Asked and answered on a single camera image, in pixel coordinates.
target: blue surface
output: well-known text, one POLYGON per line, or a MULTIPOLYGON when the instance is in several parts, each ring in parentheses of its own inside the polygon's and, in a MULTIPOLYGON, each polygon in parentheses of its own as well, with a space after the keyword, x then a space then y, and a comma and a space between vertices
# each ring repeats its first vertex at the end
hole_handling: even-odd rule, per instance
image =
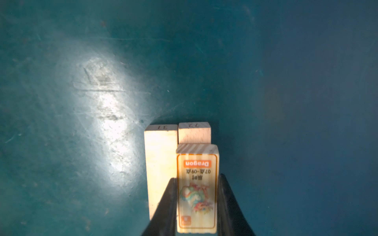
POLYGON ((1 1, 0 235, 139 235, 143 130, 185 121, 257 236, 377 235, 377 9, 1 1))

